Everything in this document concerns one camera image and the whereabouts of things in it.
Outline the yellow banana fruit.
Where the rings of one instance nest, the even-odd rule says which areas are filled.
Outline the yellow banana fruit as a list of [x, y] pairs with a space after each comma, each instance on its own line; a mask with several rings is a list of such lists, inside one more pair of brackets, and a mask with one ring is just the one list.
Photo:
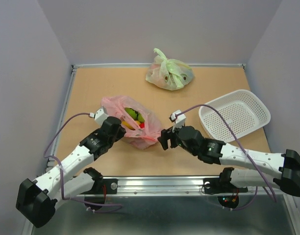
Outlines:
[[[141, 123], [140, 121], [135, 120], [135, 124], [138, 125], [138, 128], [139, 128], [139, 129], [141, 129], [141, 128], [139, 127], [140, 123]], [[129, 124], [129, 123], [126, 122], [126, 121], [122, 121], [122, 125], [125, 126], [125, 127], [127, 127], [127, 128], [130, 129], [130, 130], [136, 130], [131, 124]]]

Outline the pink plastic bag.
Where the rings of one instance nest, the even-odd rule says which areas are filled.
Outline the pink plastic bag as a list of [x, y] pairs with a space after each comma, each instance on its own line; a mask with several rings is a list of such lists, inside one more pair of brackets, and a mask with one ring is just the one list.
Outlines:
[[158, 142], [162, 126], [155, 113], [125, 95], [103, 97], [101, 105], [108, 115], [120, 119], [126, 133], [122, 140], [138, 149]]

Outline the green lime fruit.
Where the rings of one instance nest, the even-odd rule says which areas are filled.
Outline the green lime fruit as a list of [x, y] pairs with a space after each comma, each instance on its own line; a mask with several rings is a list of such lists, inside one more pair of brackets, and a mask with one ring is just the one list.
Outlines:
[[139, 112], [137, 112], [137, 111], [135, 111], [134, 109], [132, 109], [132, 108], [129, 108], [129, 107], [126, 107], [125, 108], [125, 111], [135, 120], [135, 121], [139, 121], [139, 122], [141, 122], [141, 123], [143, 123], [145, 120], [144, 120], [144, 118], [143, 118], [143, 116], [139, 113]]

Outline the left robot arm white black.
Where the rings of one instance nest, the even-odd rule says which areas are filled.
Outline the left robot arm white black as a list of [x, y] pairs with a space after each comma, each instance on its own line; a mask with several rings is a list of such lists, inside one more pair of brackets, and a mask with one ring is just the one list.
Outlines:
[[86, 191], [99, 192], [102, 176], [93, 168], [74, 175], [105, 154], [125, 135], [125, 129], [116, 117], [107, 117], [102, 126], [85, 137], [73, 152], [58, 166], [31, 181], [25, 179], [19, 186], [16, 209], [36, 228], [47, 224], [64, 200]]

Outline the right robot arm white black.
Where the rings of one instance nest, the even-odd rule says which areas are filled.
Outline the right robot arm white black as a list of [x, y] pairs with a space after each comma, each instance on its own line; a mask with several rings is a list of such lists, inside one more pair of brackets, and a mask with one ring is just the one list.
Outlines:
[[224, 141], [204, 138], [192, 126], [163, 129], [158, 141], [164, 150], [179, 146], [206, 164], [225, 165], [216, 183], [221, 192], [271, 186], [300, 197], [300, 155], [295, 150], [274, 154], [245, 150]]

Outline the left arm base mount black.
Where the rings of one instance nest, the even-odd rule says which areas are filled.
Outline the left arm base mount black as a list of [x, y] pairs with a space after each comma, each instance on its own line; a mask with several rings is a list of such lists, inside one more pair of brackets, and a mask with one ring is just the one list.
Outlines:
[[106, 196], [117, 194], [119, 181], [117, 178], [104, 178], [100, 172], [92, 167], [84, 169], [83, 173], [91, 180], [89, 186], [85, 187], [85, 191], [80, 193], [88, 211], [107, 213], [115, 212], [121, 208], [120, 206], [111, 206], [102, 209], [106, 202]]

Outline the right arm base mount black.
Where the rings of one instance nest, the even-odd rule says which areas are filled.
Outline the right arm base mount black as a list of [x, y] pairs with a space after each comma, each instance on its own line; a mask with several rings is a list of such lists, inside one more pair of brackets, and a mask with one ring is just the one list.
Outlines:
[[218, 201], [224, 209], [240, 211], [246, 206], [238, 207], [239, 193], [248, 192], [247, 187], [235, 186], [231, 183], [233, 167], [226, 167], [218, 177], [208, 177], [203, 179], [200, 191], [202, 194], [215, 195], [226, 193], [226, 196], [218, 196]]

